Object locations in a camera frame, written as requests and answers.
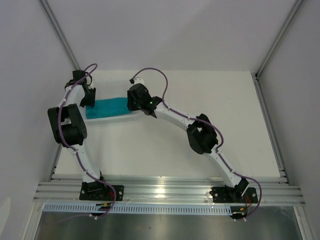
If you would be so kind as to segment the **teal t-shirt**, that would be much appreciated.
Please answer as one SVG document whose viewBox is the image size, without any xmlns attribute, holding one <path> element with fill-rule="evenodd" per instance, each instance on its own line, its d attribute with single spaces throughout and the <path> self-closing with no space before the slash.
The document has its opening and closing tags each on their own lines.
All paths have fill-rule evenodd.
<svg viewBox="0 0 320 240">
<path fill-rule="evenodd" d="M 98 99 L 94 106 L 85 107 L 85 116 L 87 119 L 102 119 L 128 115 L 132 112 L 128 109 L 127 103 L 126 97 Z"/>
</svg>

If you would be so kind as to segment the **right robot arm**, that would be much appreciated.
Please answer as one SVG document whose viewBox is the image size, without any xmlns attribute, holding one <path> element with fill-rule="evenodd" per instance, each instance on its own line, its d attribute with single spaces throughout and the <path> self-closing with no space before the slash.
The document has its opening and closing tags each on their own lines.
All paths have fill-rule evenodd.
<svg viewBox="0 0 320 240">
<path fill-rule="evenodd" d="M 210 123 L 205 114 L 189 117 L 184 113 L 179 113 L 166 105 L 160 97 L 152 97 L 148 89 L 141 83 L 134 84 L 129 88 L 127 100 L 129 110 L 142 111 L 147 116 L 168 121 L 186 131 L 191 149 L 195 153 L 207 157 L 219 170 L 229 198 L 234 202 L 239 202 L 246 197 L 249 182 L 237 174 L 224 158 L 219 150 L 223 143 L 218 140 L 219 131 Z"/>
</svg>

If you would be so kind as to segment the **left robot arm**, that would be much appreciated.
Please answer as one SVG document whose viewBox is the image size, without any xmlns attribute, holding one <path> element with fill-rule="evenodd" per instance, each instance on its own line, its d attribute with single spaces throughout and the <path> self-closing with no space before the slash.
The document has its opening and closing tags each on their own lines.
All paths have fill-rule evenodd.
<svg viewBox="0 0 320 240">
<path fill-rule="evenodd" d="M 49 108 L 47 115 L 55 141 L 70 152 L 81 171 L 82 191 L 91 192 L 97 200 L 103 200 L 108 196 L 109 188 L 103 184 L 102 173 L 89 154 L 84 121 L 85 107 L 95 105 L 96 89 L 87 83 L 88 72 L 74 70 L 72 76 L 64 87 L 62 101 Z"/>
</svg>

